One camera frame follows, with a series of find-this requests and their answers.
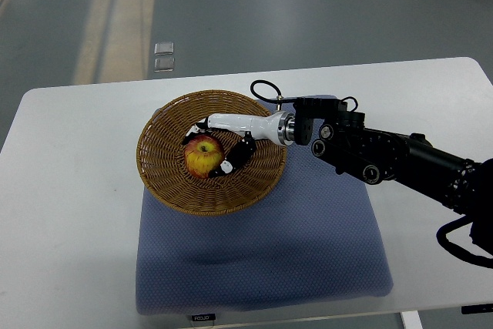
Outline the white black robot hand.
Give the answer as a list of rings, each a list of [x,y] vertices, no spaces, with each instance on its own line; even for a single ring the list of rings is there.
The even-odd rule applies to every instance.
[[[225,155],[222,163],[209,171],[209,177],[226,176],[244,166],[257,149],[257,141],[268,139],[278,146],[289,146],[294,141],[293,113],[279,111],[271,116],[214,113],[195,123],[183,138],[188,144],[201,134],[212,131],[236,133],[242,139]]]

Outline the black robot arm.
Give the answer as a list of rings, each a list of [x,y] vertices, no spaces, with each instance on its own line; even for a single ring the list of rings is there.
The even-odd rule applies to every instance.
[[[421,133],[404,135],[364,125],[365,115],[347,108],[346,99],[296,98],[293,138],[310,145],[318,159],[338,174],[349,174],[369,185],[395,180],[438,201],[461,215],[443,226],[440,245],[468,257],[447,234],[471,225],[471,241],[492,252],[492,161],[483,163],[434,148]]]

